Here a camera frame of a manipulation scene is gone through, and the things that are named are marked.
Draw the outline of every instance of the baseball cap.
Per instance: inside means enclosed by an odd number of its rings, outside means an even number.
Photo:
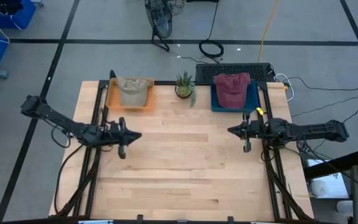
[[[148,80],[127,80],[117,77],[119,100],[121,106],[144,106],[147,99],[147,89],[152,86]]]
[[[240,109],[246,104],[248,73],[220,74],[214,77],[218,103],[224,108]]]

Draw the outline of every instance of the cap brim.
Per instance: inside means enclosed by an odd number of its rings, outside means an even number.
[[[144,106],[147,99],[147,89],[140,93],[129,93],[120,89],[119,99],[121,106]]]

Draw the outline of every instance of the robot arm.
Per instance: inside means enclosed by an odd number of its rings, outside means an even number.
[[[227,129],[230,133],[247,141],[244,152],[251,150],[249,138],[267,140],[270,146],[281,149],[290,141],[327,139],[344,142],[349,137],[345,125],[335,120],[324,124],[299,126],[281,118],[272,118],[267,124],[263,125],[259,121],[249,122],[249,114],[246,115],[246,118],[246,121],[243,121],[240,125]]]
[[[111,122],[110,130],[104,130],[97,125],[75,122],[53,110],[39,96],[27,96],[27,100],[21,108],[22,114],[30,118],[50,121],[62,127],[62,129],[72,133],[85,146],[100,147],[118,144],[118,154],[121,159],[126,157],[124,146],[128,146],[142,136],[141,133],[128,130],[124,118],[119,118],[118,124],[114,121]]]

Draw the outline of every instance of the yellow clamp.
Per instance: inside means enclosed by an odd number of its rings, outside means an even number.
[[[259,113],[260,115],[263,115],[263,114],[264,114],[264,111],[263,111],[261,108],[256,108],[256,110],[258,111],[258,113]]]

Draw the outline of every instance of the wooden table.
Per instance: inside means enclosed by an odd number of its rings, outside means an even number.
[[[75,121],[90,123],[97,86],[98,82],[82,83]],[[290,122],[283,84],[268,83],[268,93],[273,117]],[[227,131],[242,122],[242,115],[212,112],[209,86],[196,86],[196,94],[190,108],[190,99],[177,97],[173,86],[157,85],[153,111],[109,111],[108,121],[123,116],[127,127],[142,137],[127,148],[127,159],[118,158],[117,147],[102,152],[91,218],[133,220],[143,214],[145,220],[274,220],[261,140],[252,139],[252,150],[243,153],[244,142]],[[257,119],[255,112],[251,119]],[[78,146],[72,143],[65,158]],[[287,147],[296,150],[293,143]],[[78,186],[84,151],[62,172],[59,209]],[[299,155],[284,149],[280,154],[287,188],[313,217]],[[284,217],[282,198],[277,196]],[[80,213],[86,198],[84,193]]]

